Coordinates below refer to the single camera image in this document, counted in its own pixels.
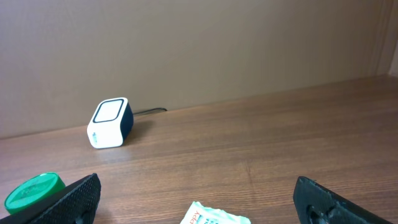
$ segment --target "green lid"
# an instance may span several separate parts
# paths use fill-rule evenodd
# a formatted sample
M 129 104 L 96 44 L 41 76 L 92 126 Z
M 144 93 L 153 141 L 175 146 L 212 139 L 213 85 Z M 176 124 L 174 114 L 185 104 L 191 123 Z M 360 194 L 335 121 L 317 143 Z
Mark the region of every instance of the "green lid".
M 10 214 L 14 214 L 64 188 L 65 184 L 58 174 L 40 174 L 13 190 L 6 198 L 4 206 Z

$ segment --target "electronic device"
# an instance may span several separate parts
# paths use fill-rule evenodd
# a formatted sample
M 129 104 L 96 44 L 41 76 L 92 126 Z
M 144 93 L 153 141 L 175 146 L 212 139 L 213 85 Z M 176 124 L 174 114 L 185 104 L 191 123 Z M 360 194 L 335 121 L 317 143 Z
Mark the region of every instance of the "electronic device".
M 121 146 L 134 123 L 127 98 L 102 101 L 87 127 L 90 143 L 97 149 Z
M 297 179 L 293 201 L 301 224 L 391 224 L 306 177 Z
M 91 174 L 1 219 L 0 224 L 92 224 L 100 196 L 100 180 L 97 174 Z

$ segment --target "power cord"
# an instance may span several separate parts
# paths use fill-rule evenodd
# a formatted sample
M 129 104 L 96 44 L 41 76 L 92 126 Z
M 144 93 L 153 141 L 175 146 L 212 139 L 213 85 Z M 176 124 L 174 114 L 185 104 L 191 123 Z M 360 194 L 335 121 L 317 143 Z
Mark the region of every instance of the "power cord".
M 135 112 L 135 113 L 133 113 L 133 115 L 148 113 L 148 112 L 155 111 L 155 110 L 167 111 L 166 108 L 152 108 L 152 109 L 149 109 L 149 110 Z

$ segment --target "green container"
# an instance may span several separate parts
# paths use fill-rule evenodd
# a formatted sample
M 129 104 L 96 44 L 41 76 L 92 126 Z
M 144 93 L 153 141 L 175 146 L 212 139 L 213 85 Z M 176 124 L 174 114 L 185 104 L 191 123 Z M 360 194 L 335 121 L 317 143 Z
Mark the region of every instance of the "green container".
M 58 174 L 40 174 L 13 190 L 6 198 L 4 206 L 10 214 L 15 214 L 64 188 L 65 184 Z

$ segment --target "wooden tabletop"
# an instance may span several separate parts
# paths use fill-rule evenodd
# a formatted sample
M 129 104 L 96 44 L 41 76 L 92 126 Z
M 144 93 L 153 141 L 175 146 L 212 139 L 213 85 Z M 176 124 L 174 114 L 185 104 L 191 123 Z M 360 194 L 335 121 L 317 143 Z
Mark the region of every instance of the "wooden tabletop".
M 193 201 L 298 223 L 304 175 L 398 222 L 397 146 L 398 78 L 365 78 L 137 116 L 112 149 L 92 148 L 86 126 L 2 140 L 0 201 L 43 172 L 67 185 L 96 172 L 95 223 L 180 223 Z

